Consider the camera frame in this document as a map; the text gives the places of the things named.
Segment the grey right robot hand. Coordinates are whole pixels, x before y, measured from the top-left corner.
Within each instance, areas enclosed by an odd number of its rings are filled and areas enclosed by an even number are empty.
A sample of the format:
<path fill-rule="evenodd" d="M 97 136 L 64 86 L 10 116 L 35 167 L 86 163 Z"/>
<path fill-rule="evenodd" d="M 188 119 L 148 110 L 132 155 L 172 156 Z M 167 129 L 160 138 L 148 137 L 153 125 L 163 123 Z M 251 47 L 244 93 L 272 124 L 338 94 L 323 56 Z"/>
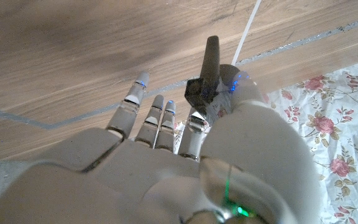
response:
<path fill-rule="evenodd" d="M 173 108 L 153 102 L 133 127 L 149 75 L 135 80 L 105 129 L 82 131 L 33 159 L 0 195 L 0 223 L 316 223 L 318 175 L 304 140 L 266 106 L 246 72 L 232 113 L 200 155 L 173 153 Z"/>

